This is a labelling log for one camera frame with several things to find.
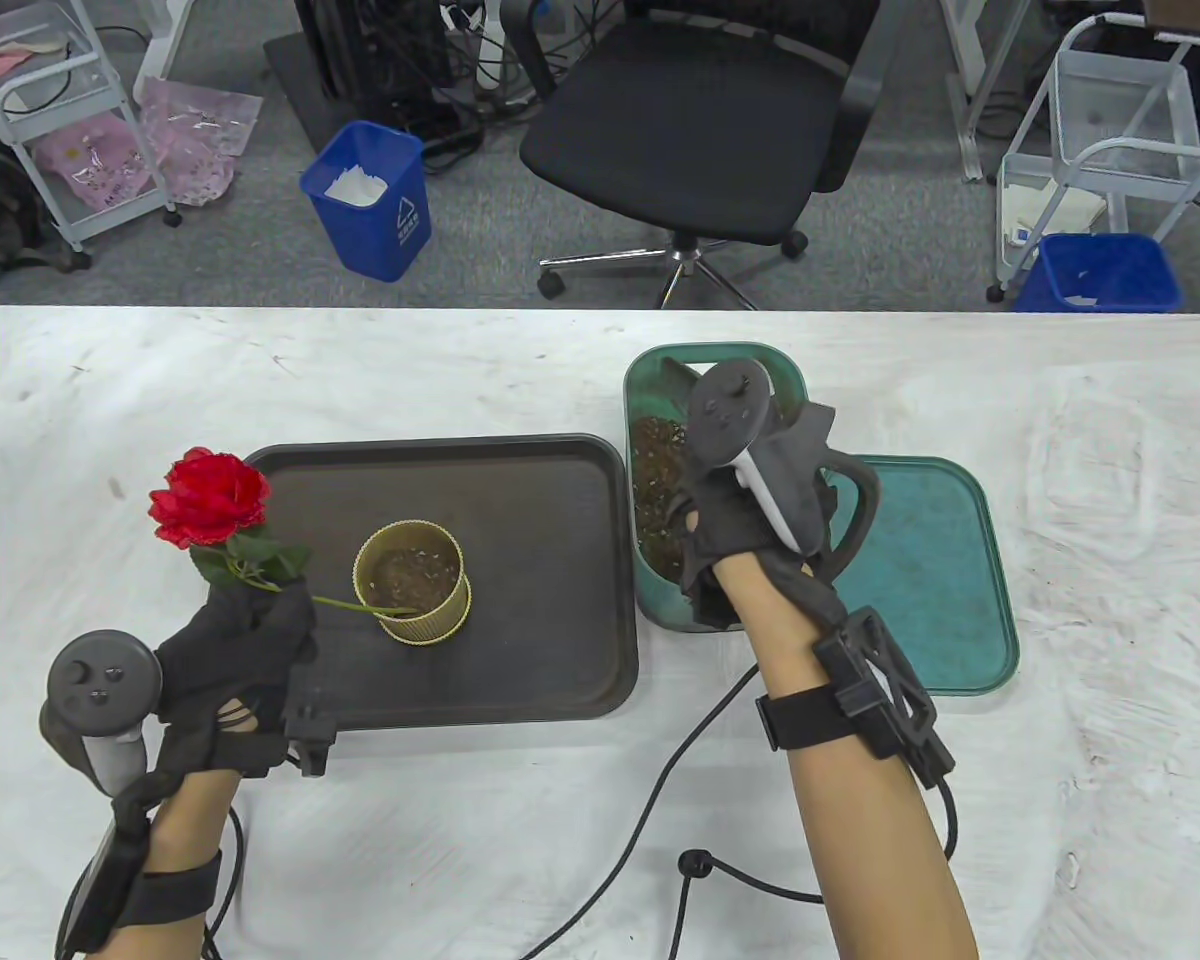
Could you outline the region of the person's right hand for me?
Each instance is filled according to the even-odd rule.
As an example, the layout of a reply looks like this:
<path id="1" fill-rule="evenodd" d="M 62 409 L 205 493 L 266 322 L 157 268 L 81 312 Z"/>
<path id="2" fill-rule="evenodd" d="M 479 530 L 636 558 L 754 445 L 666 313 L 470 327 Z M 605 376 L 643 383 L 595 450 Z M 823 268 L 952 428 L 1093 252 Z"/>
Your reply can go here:
<path id="1" fill-rule="evenodd" d="M 754 553 L 776 592 L 816 626 L 834 631 L 850 617 L 836 586 L 824 580 L 827 552 L 802 556 L 782 544 L 751 492 L 732 468 L 709 468 L 684 454 L 678 493 L 670 503 L 668 530 L 682 550 L 680 592 L 692 620 L 719 628 L 740 626 L 740 613 L 725 594 L 714 568 L 724 559 Z"/>

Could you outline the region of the person's left hand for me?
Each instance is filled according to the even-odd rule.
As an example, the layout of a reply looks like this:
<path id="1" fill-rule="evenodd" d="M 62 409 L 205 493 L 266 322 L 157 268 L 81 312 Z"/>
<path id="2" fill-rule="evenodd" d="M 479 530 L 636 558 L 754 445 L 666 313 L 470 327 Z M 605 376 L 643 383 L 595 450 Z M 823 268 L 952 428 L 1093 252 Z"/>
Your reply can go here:
<path id="1" fill-rule="evenodd" d="M 292 668 L 316 652 L 316 602 L 306 581 L 280 592 L 212 586 L 188 625 L 155 652 L 164 726 L 157 770 L 262 778 L 283 764 Z"/>

